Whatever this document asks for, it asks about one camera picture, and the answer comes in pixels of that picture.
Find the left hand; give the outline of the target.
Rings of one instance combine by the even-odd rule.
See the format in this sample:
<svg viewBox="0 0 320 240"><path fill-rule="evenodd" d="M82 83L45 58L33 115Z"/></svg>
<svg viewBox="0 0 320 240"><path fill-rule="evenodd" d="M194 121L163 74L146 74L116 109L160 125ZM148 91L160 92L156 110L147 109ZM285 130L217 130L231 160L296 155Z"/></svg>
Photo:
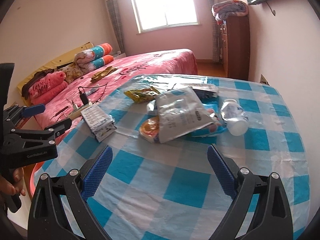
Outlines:
<svg viewBox="0 0 320 240"><path fill-rule="evenodd" d="M21 194L25 196L24 190L24 169L22 167L17 168L13 172L13 183L7 181L3 176L0 179L0 190L1 193L14 196L16 194Z"/></svg>

